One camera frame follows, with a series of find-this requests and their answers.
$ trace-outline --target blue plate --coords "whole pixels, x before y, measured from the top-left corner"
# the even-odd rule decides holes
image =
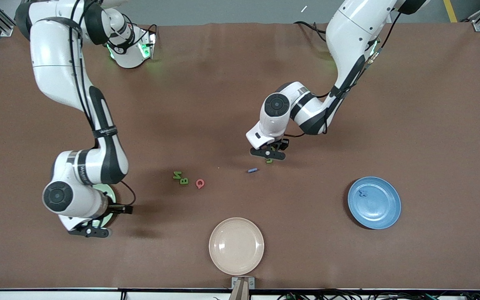
[[[371,229],[385,229],[400,217],[401,200],[396,189],[378,177],[358,179],[347,195],[355,219]]]

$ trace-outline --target black stripe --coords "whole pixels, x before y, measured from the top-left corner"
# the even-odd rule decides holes
[[[115,47],[115,48],[119,48],[119,49],[122,49],[123,52],[120,53],[120,54],[125,54],[127,49],[129,48],[129,46],[135,41],[135,30],[134,28],[131,27],[131,32],[130,32],[130,36],[127,40],[125,40],[125,42],[121,43],[121,44],[114,44],[112,42],[108,42],[107,44],[110,46],[110,47]]]
[[[86,156],[90,150],[82,150],[79,153],[79,159],[77,160],[77,172],[79,173],[80,180],[86,185],[92,185],[88,175],[86,174]]]
[[[405,15],[412,15],[425,3],[425,0],[407,0],[397,10]]]
[[[292,108],[292,112],[290,112],[290,118],[293,120],[295,116],[299,113],[299,111],[305,106],[311,99],[315,98],[316,95],[313,93],[308,93],[303,96]]]
[[[324,126],[324,123],[327,122],[328,117],[334,112],[334,110],[337,108],[338,104],[341,101],[343,100],[333,100],[333,102],[328,108],[322,110],[322,112],[303,122],[303,124],[299,125],[299,128],[301,128],[301,130],[303,130],[303,132],[307,135],[318,135],[320,132],[320,128]]]
[[[122,35],[126,29],[127,29],[127,22],[123,23],[123,26],[122,28],[120,28],[120,30],[118,30],[117,32],[111,33],[110,38],[115,38],[116,36]]]
[[[91,86],[88,92],[90,93],[90,99],[100,129],[109,128],[107,117],[103,110],[103,103],[101,102],[102,100],[105,101],[106,110],[108,110],[107,101],[105,100],[103,93],[94,86]],[[112,138],[113,136],[102,138],[105,141],[105,160],[101,166],[101,183],[104,184],[116,184],[125,177],[125,174],[121,171],[120,165],[118,164],[118,154],[116,153],[116,146],[114,145],[114,139]]]
[[[25,36],[27,40],[30,40],[29,34],[31,32],[31,19],[29,17],[29,8],[32,2],[25,2],[18,6],[16,9],[16,15],[14,17],[17,27],[20,29],[21,34]]]
[[[101,18],[103,8],[92,0],[85,0],[84,7],[88,10],[84,14],[84,23],[90,40],[95,45],[101,45],[108,42],[109,37],[103,29],[103,19]]]

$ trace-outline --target yellow floor line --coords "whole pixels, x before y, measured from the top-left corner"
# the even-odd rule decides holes
[[[444,0],[445,10],[448,12],[447,15],[449,16],[449,21],[451,23],[457,23],[457,16],[455,15],[455,11],[453,10],[453,5],[451,5],[450,0]]]

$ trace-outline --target plate rim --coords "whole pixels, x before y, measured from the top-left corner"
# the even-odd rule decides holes
[[[399,208],[398,208],[398,213],[397,213],[397,216],[394,218],[394,221],[389,223],[387,226],[382,226],[382,227],[376,227],[376,228],[373,228],[371,226],[368,226],[367,224],[364,224],[360,219],[362,218],[362,216],[359,216],[360,218],[358,218],[358,216],[356,216],[354,213],[353,213],[353,210],[351,209],[351,192],[354,188],[354,186],[356,184],[358,184],[358,182],[360,180],[363,180],[363,179],[379,179],[385,183],[387,183],[393,190],[394,192],[396,193],[395,195],[397,196],[397,202],[400,204],[399,205]],[[365,176],[365,177],[362,177],[362,178],[358,178],[357,180],[355,180],[355,182],[353,182],[353,184],[351,185],[351,187],[349,188],[349,191],[347,193],[347,206],[348,206],[348,209],[349,211],[351,212],[351,214],[353,215],[353,217],[355,218],[355,220],[357,222],[359,222],[360,224],[362,224],[362,226],[366,226],[367,228],[370,228],[370,229],[374,229],[374,230],[382,230],[382,229],[387,229],[389,228],[390,226],[392,226],[393,224],[396,224],[396,222],[399,220],[400,216],[401,216],[401,197],[398,193],[398,190],[396,190],[396,188],[388,181],[380,178],[380,177],[377,177],[377,176]]]
[[[226,272],[225,270],[223,270],[221,267],[219,267],[219,265],[216,263],[216,260],[215,258],[212,256],[212,251],[211,251],[211,245],[212,245],[212,237],[214,237],[215,235],[215,232],[216,230],[225,222],[231,222],[232,220],[241,220],[241,221],[244,221],[244,222],[247,222],[249,224],[252,224],[257,230],[258,232],[260,233],[260,237],[262,239],[262,253],[257,261],[257,263],[253,266],[253,268],[251,268],[251,270],[247,270],[246,272],[240,272],[240,273],[229,273],[229,272]],[[212,260],[212,262],[214,263],[214,265],[216,266],[216,268],[218,268],[221,272],[225,273],[225,274],[228,274],[228,275],[232,275],[232,276],[241,276],[241,275],[245,275],[245,274],[248,274],[249,272],[255,270],[255,268],[257,268],[261,262],[261,260],[263,260],[263,256],[264,256],[264,249],[265,249],[265,242],[264,242],[264,235],[262,233],[262,231],[260,230],[259,226],[257,226],[257,224],[253,223],[251,220],[248,220],[246,218],[242,218],[242,217],[232,217],[232,218],[228,218],[228,219],[225,219],[223,221],[221,221],[219,224],[216,225],[216,227],[214,228],[214,230],[212,230],[212,233],[210,234],[210,238],[208,238],[208,254],[210,255],[210,258]]]

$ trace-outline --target beige plate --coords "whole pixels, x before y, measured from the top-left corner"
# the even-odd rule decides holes
[[[249,220],[230,218],[214,228],[208,251],[212,262],[222,272],[244,275],[256,268],[263,257],[263,234]]]

